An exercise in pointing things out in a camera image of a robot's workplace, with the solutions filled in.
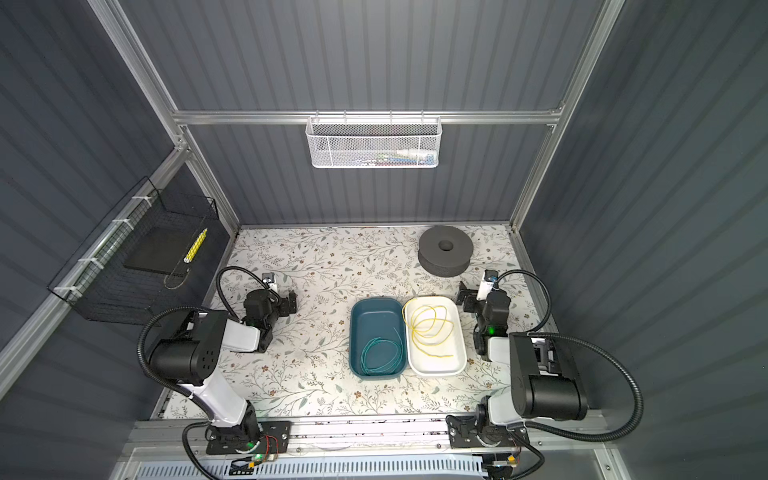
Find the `white vented cover strip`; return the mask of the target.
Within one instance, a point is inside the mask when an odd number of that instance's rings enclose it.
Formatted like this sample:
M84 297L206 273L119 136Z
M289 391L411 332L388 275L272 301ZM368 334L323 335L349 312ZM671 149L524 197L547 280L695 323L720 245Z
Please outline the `white vented cover strip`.
M232 460L205 461L204 468L219 479L482 479L482 460L473 456L361 456L289 458L238 468Z

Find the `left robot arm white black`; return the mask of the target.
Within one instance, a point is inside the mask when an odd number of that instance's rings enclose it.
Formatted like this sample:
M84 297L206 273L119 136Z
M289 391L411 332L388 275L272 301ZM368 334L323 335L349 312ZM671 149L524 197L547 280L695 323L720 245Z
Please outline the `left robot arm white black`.
M243 273L259 285L246 294L244 317L225 297L222 278L229 272ZM218 364L223 350L266 352L277 320L298 311L297 294L278 293L272 273L260 277L240 266L221 268L214 282L223 308L181 306L155 315L139 334L139 366L147 377L203 411L205 420L196 426L203 430L208 455L274 460L287 451L291 423L261 421L252 402L235 391Z

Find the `items in white basket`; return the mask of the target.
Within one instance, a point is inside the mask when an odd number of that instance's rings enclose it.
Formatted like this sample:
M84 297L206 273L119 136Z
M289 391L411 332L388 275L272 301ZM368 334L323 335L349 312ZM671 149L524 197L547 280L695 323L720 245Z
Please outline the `items in white basket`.
M438 161L439 152L434 149L401 149L364 153L356 159L356 165L364 166L430 166Z

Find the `teal plastic tray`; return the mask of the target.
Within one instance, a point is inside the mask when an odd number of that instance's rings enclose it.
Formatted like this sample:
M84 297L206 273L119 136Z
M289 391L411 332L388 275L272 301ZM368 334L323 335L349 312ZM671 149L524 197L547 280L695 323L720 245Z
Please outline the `teal plastic tray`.
M402 305L394 298L358 301L351 309L349 366L361 380L390 380L406 366Z

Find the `white plastic tray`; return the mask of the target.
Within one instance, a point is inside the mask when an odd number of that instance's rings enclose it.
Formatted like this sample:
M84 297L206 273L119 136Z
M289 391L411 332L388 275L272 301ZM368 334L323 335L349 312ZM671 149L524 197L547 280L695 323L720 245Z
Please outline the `white plastic tray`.
M467 352L457 305L445 296L408 300L402 317L406 326L407 358L419 377L459 375L467 365Z

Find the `black flat pad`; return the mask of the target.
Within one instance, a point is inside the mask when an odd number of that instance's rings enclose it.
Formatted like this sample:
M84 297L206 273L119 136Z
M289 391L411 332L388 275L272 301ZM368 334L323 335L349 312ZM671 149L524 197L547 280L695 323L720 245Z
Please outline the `black flat pad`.
M139 239L123 266L132 270L182 277L188 270L183 258L191 244L191 236L184 231L153 227Z

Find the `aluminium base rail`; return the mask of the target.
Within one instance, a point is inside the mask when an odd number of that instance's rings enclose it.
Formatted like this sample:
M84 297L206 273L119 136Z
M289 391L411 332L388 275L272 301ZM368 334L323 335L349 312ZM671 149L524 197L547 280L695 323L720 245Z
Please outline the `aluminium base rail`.
M286 417L274 421L292 424L286 452L278 459L356 455L409 455L458 453L501 453L511 447L455 449L450 442L456 434L449 433L448 414L399 414L365 416L311 416ZM181 443L181 432L188 424L200 419L137 421L126 441L117 464L140 461L188 460ZM607 428L598 410L582 421L563 422L560 428L597 433ZM587 443L569 440L539 430L528 430L531 445L544 451L604 450L618 448L616 442ZM204 429L189 433L190 446L201 463L205 460L224 460L241 457L236 452L228 456L206 454L207 439Z

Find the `grey foam spool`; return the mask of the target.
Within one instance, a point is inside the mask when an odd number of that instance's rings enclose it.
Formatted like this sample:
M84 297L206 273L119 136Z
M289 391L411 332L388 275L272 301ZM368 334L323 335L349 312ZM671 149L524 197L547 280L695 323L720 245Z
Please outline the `grey foam spool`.
M418 260L430 274L448 278L467 270L474 251L470 236L453 227L438 225L419 238Z

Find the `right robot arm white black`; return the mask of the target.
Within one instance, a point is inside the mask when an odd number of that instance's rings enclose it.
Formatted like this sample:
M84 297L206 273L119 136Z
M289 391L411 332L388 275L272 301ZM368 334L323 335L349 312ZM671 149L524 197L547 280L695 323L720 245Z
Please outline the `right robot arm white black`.
M538 323L522 332L507 331L511 298L501 288L503 280L524 276L541 288L545 310ZM459 284L455 303L475 316L472 332L474 350L481 359L509 367L509 387L484 397L473 416L446 417L452 446L520 446L527 431L534 430L579 442L605 443L623 438L639 427L645 402L640 386L630 371L603 348L577 337L546 332L552 316L551 294L533 272L512 269L500 273L487 270L478 288ZM618 370L631 392L633 407L628 420L603 433L579 433L554 425L552 421L581 421L589 411L572 348L582 347L606 360Z

